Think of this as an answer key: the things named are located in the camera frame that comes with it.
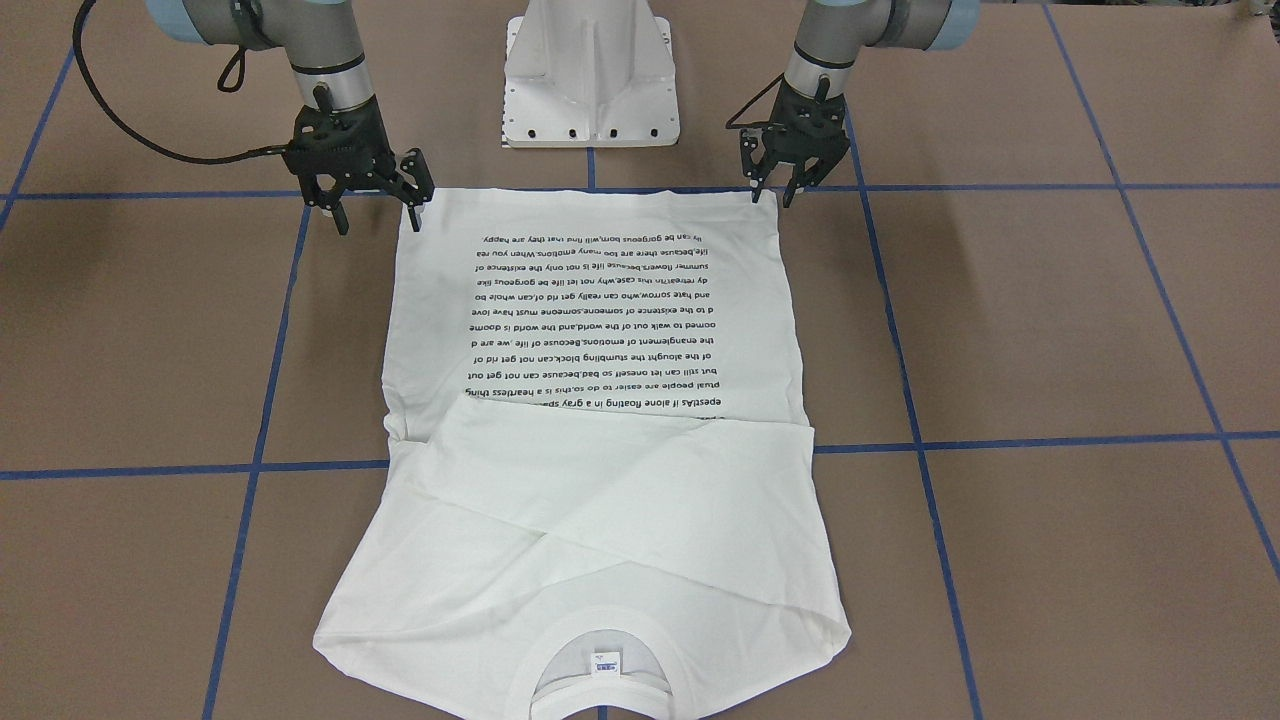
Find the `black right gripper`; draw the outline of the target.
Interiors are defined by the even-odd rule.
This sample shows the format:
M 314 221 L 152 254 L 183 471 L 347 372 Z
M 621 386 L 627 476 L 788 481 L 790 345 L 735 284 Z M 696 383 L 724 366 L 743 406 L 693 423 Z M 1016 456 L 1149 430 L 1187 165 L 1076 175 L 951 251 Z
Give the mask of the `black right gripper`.
M 402 195 L 412 231 L 421 231 L 422 208 L 435 191 L 428 161 L 421 149 L 411 149 L 397 164 L 375 97 L 346 111 L 302 108 L 283 158 L 306 204 L 326 210 L 338 234 L 349 233 L 340 201 L 348 190 Z

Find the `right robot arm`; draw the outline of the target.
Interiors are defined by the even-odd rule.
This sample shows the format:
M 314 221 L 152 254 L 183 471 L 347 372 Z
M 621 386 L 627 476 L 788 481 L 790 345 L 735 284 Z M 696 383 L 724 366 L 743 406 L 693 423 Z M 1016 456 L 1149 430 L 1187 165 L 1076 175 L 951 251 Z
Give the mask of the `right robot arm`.
M 349 224 L 340 197 L 376 190 L 408 209 L 413 231 L 434 183 L 420 149 L 397 155 L 387 137 L 349 1 L 150 1 L 173 38 L 243 50 L 282 47 L 303 96 L 283 160 L 303 200 Z

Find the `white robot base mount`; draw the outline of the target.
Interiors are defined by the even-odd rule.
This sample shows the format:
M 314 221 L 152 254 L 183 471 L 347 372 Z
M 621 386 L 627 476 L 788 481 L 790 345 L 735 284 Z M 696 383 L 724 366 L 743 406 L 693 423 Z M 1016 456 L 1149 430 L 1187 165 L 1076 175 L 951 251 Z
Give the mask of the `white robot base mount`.
M 669 40 L 646 1 L 531 1 L 506 31 L 503 145 L 677 143 Z

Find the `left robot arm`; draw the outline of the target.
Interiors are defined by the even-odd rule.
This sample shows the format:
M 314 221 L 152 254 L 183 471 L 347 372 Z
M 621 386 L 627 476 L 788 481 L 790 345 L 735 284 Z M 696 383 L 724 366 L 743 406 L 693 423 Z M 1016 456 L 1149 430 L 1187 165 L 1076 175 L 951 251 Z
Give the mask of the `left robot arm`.
M 774 91 L 767 120 L 726 128 L 739 131 L 742 173 L 759 200 L 772 170 L 790 164 L 783 205 L 803 188 L 818 186 L 850 149 L 844 91 L 864 47 L 956 49 L 972 35 L 978 1 L 809 1 L 785 73 L 758 97 Z

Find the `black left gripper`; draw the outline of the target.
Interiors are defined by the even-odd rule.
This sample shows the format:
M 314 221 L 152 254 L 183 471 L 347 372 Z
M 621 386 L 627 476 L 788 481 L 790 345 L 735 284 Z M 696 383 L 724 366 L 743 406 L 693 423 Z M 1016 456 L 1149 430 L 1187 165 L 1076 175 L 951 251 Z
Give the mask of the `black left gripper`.
M 774 86 L 780 90 L 769 119 L 740 126 L 740 158 L 751 188 L 751 202 L 759 202 L 778 164 L 791 164 L 792 173 L 782 196 L 783 208 L 790 208 L 797 192 L 818 186 L 849 150 L 844 129 L 846 106 L 841 95 L 831 94 L 828 78 L 817 81 L 812 97 L 792 88 L 786 79 L 776 78 L 740 111 L 746 111 Z

